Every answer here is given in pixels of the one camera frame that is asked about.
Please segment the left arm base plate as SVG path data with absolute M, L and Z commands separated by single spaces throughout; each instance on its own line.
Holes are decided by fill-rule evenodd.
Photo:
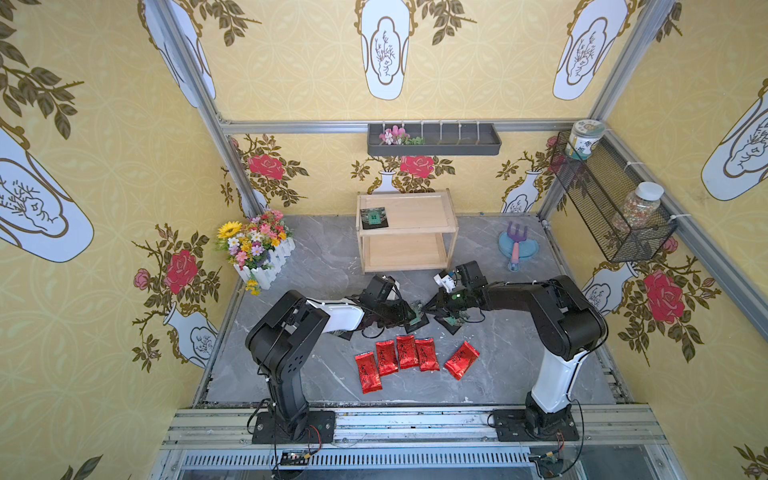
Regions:
M 278 413 L 262 411 L 248 420 L 247 430 L 253 444 L 308 443 L 325 445 L 334 441 L 336 414 L 333 411 L 310 410 L 295 422 Z

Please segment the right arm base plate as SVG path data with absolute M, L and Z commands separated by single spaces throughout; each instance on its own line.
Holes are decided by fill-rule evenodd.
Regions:
M 496 409 L 487 418 L 500 442 L 576 441 L 581 435 L 567 407 L 555 414 L 540 415 L 535 409 Z

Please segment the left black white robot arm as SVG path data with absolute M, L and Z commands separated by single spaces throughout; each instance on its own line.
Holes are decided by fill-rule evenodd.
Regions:
M 322 334 L 363 331 L 372 324 L 382 329 L 400 327 L 416 318 L 398 283 L 387 276 L 376 275 L 362 293 L 339 300 L 286 291 L 245 340 L 245 348 L 268 383 L 269 409 L 261 422 L 274 429 L 271 435 L 255 432 L 253 442 L 299 441 L 313 427 L 301 369 Z

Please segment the green tea bag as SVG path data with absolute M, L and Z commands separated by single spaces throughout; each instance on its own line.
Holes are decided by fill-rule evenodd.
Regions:
M 389 226 L 386 209 L 384 207 L 361 209 L 360 222 L 363 230 L 381 229 Z
M 429 318 L 427 314 L 422 311 L 423 304 L 420 301 L 412 302 L 410 307 L 413 310 L 415 317 L 405 324 L 405 331 L 408 334 L 412 334 L 429 324 Z
M 350 330 L 339 330 L 334 333 L 335 336 L 342 338 L 344 340 L 350 341 L 352 336 L 354 335 L 354 331 Z
M 440 317 L 435 316 L 434 320 L 443 326 L 451 335 L 455 335 L 466 321 L 461 317 Z

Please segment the wooden two-tier shelf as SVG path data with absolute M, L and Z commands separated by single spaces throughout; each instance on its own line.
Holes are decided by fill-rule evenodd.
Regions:
M 365 229 L 363 218 L 375 209 L 383 211 L 388 225 Z M 356 234 L 365 273 L 446 269 L 458 231 L 449 190 L 357 197 Z

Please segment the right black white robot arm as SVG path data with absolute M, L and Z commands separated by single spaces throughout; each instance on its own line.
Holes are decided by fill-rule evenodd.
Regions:
M 471 308 L 482 311 L 514 310 L 531 315 L 545 353 L 539 374 L 527 393 L 524 418 L 492 413 L 498 439 L 507 441 L 523 428 L 536 440 L 558 433 L 576 439 L 571 415 L 571 392 L 582 361 L 607 338 L 608 327 L 599 311 L 572 279 L 560 275 L 546 281 L 489 283 L 477 262 L 471 261 L 435 276 L 438 292 L 423 307 L 436 318 L 461 318 Z

